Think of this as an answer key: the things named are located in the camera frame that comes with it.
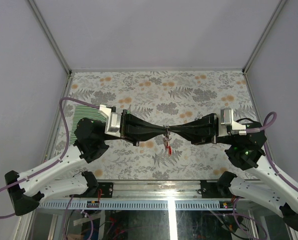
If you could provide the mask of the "red handled metal key tool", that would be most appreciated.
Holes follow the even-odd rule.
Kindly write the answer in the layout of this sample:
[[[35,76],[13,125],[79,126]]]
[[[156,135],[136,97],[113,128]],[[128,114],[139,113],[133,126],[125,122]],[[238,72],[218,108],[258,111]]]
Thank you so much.
[[[166,133],[163,135],[163,143],[165,147],[165,151],[168,156],[172,155],[172,147],[170,146],[171,135],[167,130]]]

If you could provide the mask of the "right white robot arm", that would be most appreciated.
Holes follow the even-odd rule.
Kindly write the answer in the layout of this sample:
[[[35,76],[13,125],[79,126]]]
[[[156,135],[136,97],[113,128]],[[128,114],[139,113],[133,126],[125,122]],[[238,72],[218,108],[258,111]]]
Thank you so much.
[[[298,231],[298,182],[275,163],[265,149],[265,128],[257,121],[239,123],[231,108],[222,109],[182,125],[168,127],[193,145],[226,144],[230,163],[261,180],[266,188],[252,185],[236,174],[225,171],[216,182],[222,197],[237,196],[251,200],[280,216],[290,228]]]

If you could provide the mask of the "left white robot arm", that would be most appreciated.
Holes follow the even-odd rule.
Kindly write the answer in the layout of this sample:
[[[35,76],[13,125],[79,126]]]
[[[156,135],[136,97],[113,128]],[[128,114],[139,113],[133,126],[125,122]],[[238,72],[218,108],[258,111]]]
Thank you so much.
[[[67,195],[93,197],[98,193],[98,183],[93,173],[84,171],[67,180],[58,180],[62,174],[99,159],[108,149],[105,142],[124,140],[138,146],[156,136],[167,133],[165,126],[157,126],[124,111],[117,113],[114,107],[96,107],[105,122],[82,118],[74,132],[74,144],[65,147],[63,153],[34,167],[18,173],[5,174],[5,182],[15,216],[35,210],[49,198]]]

